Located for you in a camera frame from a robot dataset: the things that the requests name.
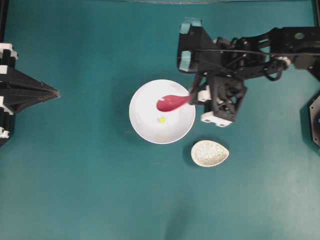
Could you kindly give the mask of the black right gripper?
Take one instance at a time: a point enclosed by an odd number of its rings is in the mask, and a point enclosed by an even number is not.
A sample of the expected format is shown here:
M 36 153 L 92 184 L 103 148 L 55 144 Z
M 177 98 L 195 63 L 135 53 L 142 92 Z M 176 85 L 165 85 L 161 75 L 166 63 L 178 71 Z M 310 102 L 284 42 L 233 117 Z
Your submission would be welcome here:
M 203 76 L 194 76 L 190 93 L 200 85 Z M 189 105 L 204 105 L 204 113 L 200 119 L 204 123 L 212 123 L 225 128 L 235 122 L 238 110 L 246 95 L 247 87 L 239 78 L 215 76 L 208 77 L 197 93 L 189 95 Z

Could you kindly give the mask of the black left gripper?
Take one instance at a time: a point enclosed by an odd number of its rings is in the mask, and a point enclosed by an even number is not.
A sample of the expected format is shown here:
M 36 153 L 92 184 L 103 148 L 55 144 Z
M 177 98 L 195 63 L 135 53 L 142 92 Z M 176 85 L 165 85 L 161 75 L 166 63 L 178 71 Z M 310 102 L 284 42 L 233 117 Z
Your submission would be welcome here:
M 16 114 L 55 98 L 59 91 L 15 69 L 18 54 L 11 43 L 0 43 L 0 146 L 14 135 Z M 11 86 L 51 92 L 42 96 L 9 95 Z

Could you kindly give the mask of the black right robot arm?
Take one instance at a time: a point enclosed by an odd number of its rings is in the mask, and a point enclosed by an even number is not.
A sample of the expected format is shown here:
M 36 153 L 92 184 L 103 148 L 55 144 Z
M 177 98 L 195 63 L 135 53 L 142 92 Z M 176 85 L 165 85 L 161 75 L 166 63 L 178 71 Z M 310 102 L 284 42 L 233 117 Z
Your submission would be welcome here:
M 188 53 L 187 73 L 195 79 L 192 105 L 202 105 L 201 120 L 224 128 L 234 123 L 247 93 L 246 80 L 278 81 L 290 66 L 320 77 L 320 30 L 283 27 L 253 37 L 211 39 L 203 27 L 193 27 L 180 39 Z

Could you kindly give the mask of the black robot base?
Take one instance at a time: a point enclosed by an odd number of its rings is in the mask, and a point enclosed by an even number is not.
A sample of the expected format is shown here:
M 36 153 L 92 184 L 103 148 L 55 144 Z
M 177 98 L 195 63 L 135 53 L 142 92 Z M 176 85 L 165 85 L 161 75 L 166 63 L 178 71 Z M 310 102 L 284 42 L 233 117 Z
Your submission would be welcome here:
M 320 92 L 312 96 L 300 109 L 300 126 L 304 143 L 320 153 Z

